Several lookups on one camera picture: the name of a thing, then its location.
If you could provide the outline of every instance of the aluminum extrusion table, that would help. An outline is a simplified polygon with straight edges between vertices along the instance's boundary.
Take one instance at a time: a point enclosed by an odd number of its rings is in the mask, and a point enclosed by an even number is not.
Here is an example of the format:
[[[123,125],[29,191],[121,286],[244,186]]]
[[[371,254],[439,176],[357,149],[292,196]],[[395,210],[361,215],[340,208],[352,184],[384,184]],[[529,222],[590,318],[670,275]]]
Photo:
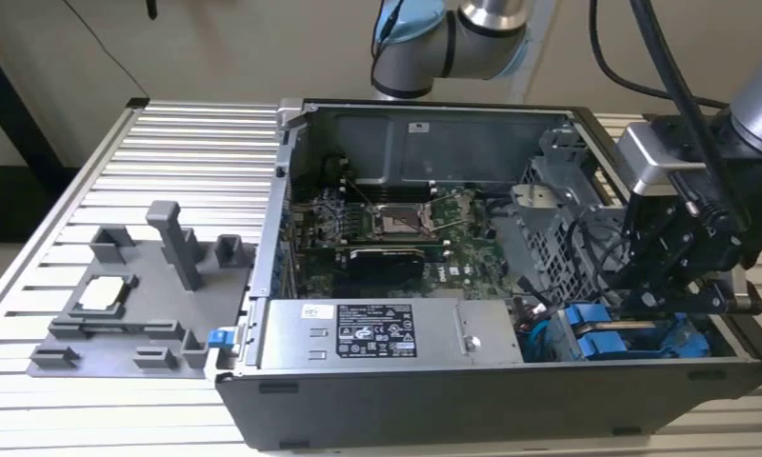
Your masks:
[[[602,114],[614,138],[640,116]],[[91,260],[95,228],[156,239],[149,202],[176,200],[200,241],[256,243],[273,173],[276,107],[150,102],[126,109],[0,280],[0,455],[257,455],[202,380],[30,378],[27,356]],[[762,257],[748,272],[762,294]],[[757,318],[762,325],[762,315]],[[651,437],[344,449],[363,455],[762,457],[762,388],[696,407]]]

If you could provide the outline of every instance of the gray fixture post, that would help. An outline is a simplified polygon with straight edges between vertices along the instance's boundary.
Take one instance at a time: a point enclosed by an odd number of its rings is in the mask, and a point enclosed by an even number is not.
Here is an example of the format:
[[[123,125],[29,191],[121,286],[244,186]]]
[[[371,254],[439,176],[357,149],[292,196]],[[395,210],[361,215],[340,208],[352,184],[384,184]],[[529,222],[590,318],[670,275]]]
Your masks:
[[[177,224],[178,213],[180,206],[176,202],[154,201],[146,212],[146,223],[161,233],[166,258],[173,260],[172,264],[174,265],[182,288],[197,290],[202,286],[202,279],[197,272],[192,251]]]

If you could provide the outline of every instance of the blue latch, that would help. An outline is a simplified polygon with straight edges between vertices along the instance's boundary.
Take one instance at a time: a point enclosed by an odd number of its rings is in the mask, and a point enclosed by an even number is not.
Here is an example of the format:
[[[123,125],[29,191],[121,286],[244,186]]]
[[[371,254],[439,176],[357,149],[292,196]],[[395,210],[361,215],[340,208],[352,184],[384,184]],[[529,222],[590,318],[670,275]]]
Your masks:
[[[218,349],[233,348],[233,330],[212,330],[208,332],[208,347]]]

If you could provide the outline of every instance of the white component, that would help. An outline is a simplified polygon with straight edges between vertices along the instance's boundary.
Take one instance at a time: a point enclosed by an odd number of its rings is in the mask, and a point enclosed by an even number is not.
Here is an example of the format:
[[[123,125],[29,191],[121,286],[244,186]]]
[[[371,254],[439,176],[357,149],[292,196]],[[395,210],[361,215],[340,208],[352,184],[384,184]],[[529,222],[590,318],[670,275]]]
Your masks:
[[[98,276],[90,279],[85,291],[78,297],[82,309],[103,311],[118,300],[123,288],[123,279],[118,276]]]
[[[539,303],[539,304],[533,307],[533,309],[531,309],[531,312],[533,313],[535,316],[539,315],[539,314],[541,314],[541,313],[545,312],[545,311],[547,311],[547,307],[544,306],[544,303]]]
[[[302,319],[332,319],[333,314],[334,314],[333,305],[312,305],[309,303],[301,305]]]

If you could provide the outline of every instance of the label sticker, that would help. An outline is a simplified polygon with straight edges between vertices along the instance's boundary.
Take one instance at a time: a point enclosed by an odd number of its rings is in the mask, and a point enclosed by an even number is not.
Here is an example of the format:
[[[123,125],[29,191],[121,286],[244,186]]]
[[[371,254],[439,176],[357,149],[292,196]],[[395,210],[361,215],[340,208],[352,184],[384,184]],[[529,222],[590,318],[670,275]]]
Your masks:
[[[342,358],[416,357],[411,305],[338,305],[336,354]]]
[[[408,132],[409,133],[428,133],[429,132],[429,123],[428,122],[409,122],[408,123]]]
[[[302,319],[332,319],[334,312],[333,305],[312,305],[305,303],[301,305],[301,318]]]

